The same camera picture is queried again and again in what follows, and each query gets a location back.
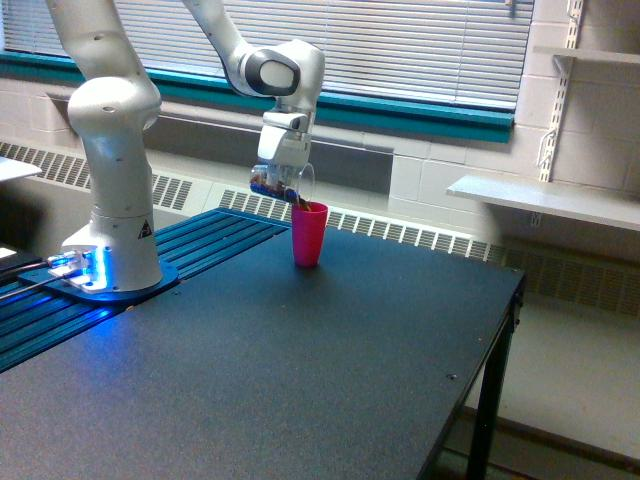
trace cinder block wall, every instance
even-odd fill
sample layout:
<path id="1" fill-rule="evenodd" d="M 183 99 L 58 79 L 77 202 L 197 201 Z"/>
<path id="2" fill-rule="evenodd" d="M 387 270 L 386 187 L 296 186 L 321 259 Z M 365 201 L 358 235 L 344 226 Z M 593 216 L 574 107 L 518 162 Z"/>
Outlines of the cinder block wall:
<path id="1" fill-rule="evenodd" d="M 549 55 L 532 50 L 535 45 L 564 46 L 569 26 L 565 6 L 560 0 L 536 2 L 509 144 L 397 136 L 347 125 L 319 125 L 317 136 L 359 150 L 358 155 L 362 151 L 394 154 L 388 202 L 376 204 L 391 216 L 476 233 L 494 242 L 515 237 L 640 262 L 638 233 L 548 215 L 541 227 L 533 228 L 528 212 L 445 194 L 451 183 L 474 171 L 537 177 L 538 146 L 550 122 L 558 74 Z M 640 2 L 589 0 L 587 6 L 581 48 L 640 53 Z M 0 135 L 80 148 L 65 115 L 65 100 L 71 91 L 63 85 L 0 80 Z M 640 67 L 577 63 L 569 97 L 554 180 L 640 194 Z M 247 135 L 255 135 L 261 121 L 258 115 L 246 112 L 234 114 L 170 101 L 165 102 L 165 115 L 201 126 L 244 126 Z M 192 124 L 184 123 L 185 135 Z M 316 166 L 322 169 L 321 160 Z M 357 196 L 345 198 L 351 199 L 354 208 L 371 203 Z"/>

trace black cable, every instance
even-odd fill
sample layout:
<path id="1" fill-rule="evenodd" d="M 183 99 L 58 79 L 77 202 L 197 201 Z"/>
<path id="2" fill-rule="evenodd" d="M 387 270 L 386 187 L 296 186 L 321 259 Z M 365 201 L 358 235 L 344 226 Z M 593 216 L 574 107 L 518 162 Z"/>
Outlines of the black cable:
<path id="1" fill-rule="evenodd" d="M 0 284 L 14 277 L 17 277 L 21 273 L 29 272 L 31 270 L 35 270 L 36 268 L 44 268 L 47 266 L 49 266 L 49 264 L 46 261 L 42 261 L 12 268 L 11 270 L 7 270 L 6 272 L 2 272 L 2 274 L 0 274 Z"/>
<path id="2" fill-rule="evenodd" d="M 33 285 L 29 285 L 28 287 L 25 288 L 21 288 L 20 290 L 14 290 L 12 292 L 7 293 L 6 295 L 3 295 L 0 297 L 0 302 L 4 302 L 5 300 L 8 300 L 10 298 L 16 297 L 22 293 L 28 292 L 29 290 L 34 290 L 38 287 L 42 287 L 43 285 L 46 285 L 48 283 L 51 282 L 55 282 L 56 280 L 60 280 L 61 278 L 64 277 L 51 277 L 51 278 L 47 278 L 46 280 L 42 281 L 42 282 L 38 282 L 38 283 L 34 283 Z"/>

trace cable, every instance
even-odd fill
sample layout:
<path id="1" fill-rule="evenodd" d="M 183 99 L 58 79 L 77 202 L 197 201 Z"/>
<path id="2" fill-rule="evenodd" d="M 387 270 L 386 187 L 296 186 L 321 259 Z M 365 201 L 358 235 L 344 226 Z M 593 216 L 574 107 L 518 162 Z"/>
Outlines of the cable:
<path id="1" fill-rule="evenodd" d="M 5 300 L 8 300 L 10 298 L 16 297 L 18 295 L 21 295 L 25 292 L 28 292 L 30 290 L 34 290 L 38 287 L 42 287 L 43 285 L 47 285 L 49 283 L 55 282 L 56 280 L 66 280 L 68 278 L 73 278 L 78 276 L 79 274 L 81 274 L 82 272 L 79 270 L 67 273 L 66 275 L 62 275 L 60 277 L 51 277 L 48 278 L 42 282 L 38 282 L 38 283 L 34 283 L 33 285 L 29 285 L 28 287 L 25 288 L 21 288 L 20 290 L 14 290 L 12 292 L 7 293 L 6 295 L 3 295 L 2 297 L 0 297 L 0 302 L 4 302 Z"/>
<path id="2" fill-rule="evenodd" d="M 29 265 L 23 265 L 22 267 L 12 268 L 11 270 L 7 270 L 6 272 L 2 272 L 0 274 L 0 283 L 4 283 L 6 280 L 9 280 L 21 273 L 25 273 L 31 270 L 35 270 L 36 268 L 44 268 L 49 266 L 46 261 L 31 263 Z"/>

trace heater vent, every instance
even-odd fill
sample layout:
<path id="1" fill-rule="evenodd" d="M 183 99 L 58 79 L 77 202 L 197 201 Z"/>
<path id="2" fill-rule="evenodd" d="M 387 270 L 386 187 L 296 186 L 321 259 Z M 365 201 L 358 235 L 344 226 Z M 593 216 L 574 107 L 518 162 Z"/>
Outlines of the heater vent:
<path id="1" fill-rule="evenodd" d="M 231 188 L 225 189 L 219 206 L 275 220 L 290 219 L 289 205 Z M 640 271 L 637 269 L 623 269 L 608 263 L 592 265 L 588 260 L 562 258 L 546 251 L 538 253 L 529 247 L 526 251 L 504 247 L 469 235 L 340 208 L 330 210 L 327 226 L 522 269 L 527 273 L 527 292 L 625 315 L 640 314 Z"/>
<path id="2" fill-rule="evenodd" d="M 88 190 L 91 188 L 89 166 L 81 157 L 40 150 L 13 143 L 0 143 L 0 156 L 29 163 L 39 167 L 42 172 L 37 178 L 72 187 Z M 193 182 L 153 175 L 153 204 L 182 211 L 193 187 Z"/>

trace warning label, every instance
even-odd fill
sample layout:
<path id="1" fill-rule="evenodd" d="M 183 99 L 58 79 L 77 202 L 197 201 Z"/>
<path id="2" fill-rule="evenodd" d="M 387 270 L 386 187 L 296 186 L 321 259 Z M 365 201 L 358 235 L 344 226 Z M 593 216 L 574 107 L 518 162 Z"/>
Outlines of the warning label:
<path id="1" fill-rule="evenodd" d="M 142 229 L 140 230 L 140 235 L 138 235 L 138 240 L 142 240 L 143 238 L 150 237 L 153 235 L 153 230 L 151 230 L 151 225 L 149 225 L 149 221 L 145 220 Z"/>

